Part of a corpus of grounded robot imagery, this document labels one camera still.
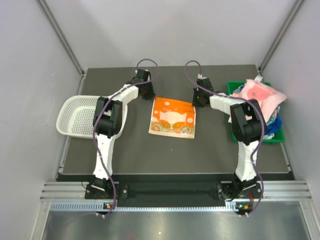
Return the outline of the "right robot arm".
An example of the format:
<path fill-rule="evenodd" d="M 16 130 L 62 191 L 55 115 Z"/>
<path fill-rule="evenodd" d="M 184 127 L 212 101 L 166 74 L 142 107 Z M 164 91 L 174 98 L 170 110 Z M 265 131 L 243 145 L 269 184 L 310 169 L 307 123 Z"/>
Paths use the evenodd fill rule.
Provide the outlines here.
<path fill-rule="evenodd" d="M 238 160 L 231 189 L 223 188 L 226 199 L 245 198 L 257 185 L 256 161 L 258 149 L 267 128 L 259 103 L 255 99 L 230 96 L 214 92 L 208 77 L 198 74 L 193 89 L 194 107 L 221 111 L 229 115 L 232 132 L 238 143 Z"/>

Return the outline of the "orange fox pattern towel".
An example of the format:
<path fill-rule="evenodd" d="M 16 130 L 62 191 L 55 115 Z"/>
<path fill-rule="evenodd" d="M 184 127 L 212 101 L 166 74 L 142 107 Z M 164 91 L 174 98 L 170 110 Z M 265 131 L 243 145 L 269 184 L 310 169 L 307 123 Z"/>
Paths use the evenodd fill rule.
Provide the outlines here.
<path fill-rule="evenodd" d="M 152 135 L 194 139 L 196 108 L 190 102 L 156 97 L 148 132 Z"/>

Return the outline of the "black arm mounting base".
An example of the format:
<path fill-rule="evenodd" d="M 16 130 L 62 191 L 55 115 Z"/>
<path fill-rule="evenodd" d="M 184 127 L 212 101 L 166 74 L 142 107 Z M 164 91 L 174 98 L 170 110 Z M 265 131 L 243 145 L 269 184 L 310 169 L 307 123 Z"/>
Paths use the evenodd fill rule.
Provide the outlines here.
<path fill-rule="evenodd" d="M 114 198 L 85 199 L 116 200 L 117 207 L 217 207 L 227 200 L 221 190 L 231 186 L 230 182 L 120 182 Z M 233 200 L 258 200 L 261 192 L 256 186 Z"/>

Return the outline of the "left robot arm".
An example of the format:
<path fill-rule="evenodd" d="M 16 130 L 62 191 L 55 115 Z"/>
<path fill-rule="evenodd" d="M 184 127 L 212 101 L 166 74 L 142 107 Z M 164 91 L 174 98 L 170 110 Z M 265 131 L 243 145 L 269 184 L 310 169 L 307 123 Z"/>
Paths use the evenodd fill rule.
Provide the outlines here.
<path fill-rule="evenodd" d="M 121 136 L 128 115 L 128 104 L 141 97 L 152 100 L 155 97 L 151 73 L 137 69 L 132 80 L 109 96 L 97 99 L 93 116 L 93 143 L 97 158 L 93 176 L 86 186 L 86 199 L 111 199 L 115 197 L 115 182 L 112 179 L 114 145 Z"/>

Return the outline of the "pink patterned towel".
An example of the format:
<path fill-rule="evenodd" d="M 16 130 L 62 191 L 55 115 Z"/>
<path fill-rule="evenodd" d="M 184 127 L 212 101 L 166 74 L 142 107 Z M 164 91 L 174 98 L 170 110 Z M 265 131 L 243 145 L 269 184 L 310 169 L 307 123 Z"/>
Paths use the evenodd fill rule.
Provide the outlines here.
<path fill-rule="evenodd" d="M 232 96 L 246 100 L 257 100 L 266 123 L 276 108 L 287 99 L 284 93 L 253 79 L 247 79 L 242 89 L 237 88 L 234 90 Z"/>

